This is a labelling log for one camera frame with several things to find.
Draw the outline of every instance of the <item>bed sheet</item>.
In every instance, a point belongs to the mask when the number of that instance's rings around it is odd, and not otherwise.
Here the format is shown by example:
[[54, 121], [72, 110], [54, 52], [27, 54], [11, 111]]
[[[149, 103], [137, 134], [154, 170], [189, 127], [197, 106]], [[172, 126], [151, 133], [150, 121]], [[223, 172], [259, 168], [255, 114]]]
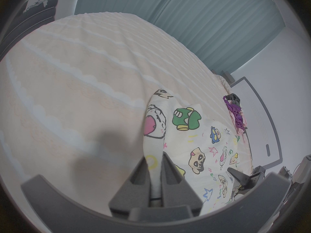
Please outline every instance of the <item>bed sheet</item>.
[[[4, 165], [0, 172], [13, 198], [24, 200], [14, 190], [41, 174], [71, 199], [111, 215], [108, 202], [143, 155], [146, 107], [157, 89], [182, 106], [200, 104], [235, 131], [214, 74], [135, 15], [70, 16], [25, 36], [0, 62], [0, 159], [16, 175]], [[248, 145], [240, 140], [238, 150], [239, 166], [250, 173]]]

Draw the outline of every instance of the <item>pile of clothes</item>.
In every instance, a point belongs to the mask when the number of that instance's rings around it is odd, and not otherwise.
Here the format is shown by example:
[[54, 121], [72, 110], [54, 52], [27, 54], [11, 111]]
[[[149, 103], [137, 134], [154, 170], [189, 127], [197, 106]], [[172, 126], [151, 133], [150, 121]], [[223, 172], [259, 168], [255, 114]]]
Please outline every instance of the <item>pile of clothes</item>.
[[229, 110], [233, 124], [238, 136], [242, 136], [247, 129], [247, 122], [240, 106], [240, 99], [234, 93], [223, 97]]

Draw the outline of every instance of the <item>yellow dash print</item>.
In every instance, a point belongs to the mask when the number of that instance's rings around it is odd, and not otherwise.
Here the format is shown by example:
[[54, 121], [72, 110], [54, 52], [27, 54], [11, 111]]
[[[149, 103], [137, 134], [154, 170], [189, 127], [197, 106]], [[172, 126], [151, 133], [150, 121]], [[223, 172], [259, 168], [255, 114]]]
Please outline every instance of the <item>yellow dash print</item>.
[[149, 164], [148, 162], [150, 162], [148, 160], [151, 160], [151, 159], [153, 160], [153, 164], [148, 165], [148, 170], [155, 169], [158, 166], [158, 160], [153, 155], [147, 155], [145, 159], [146, 159], [147, 164]]

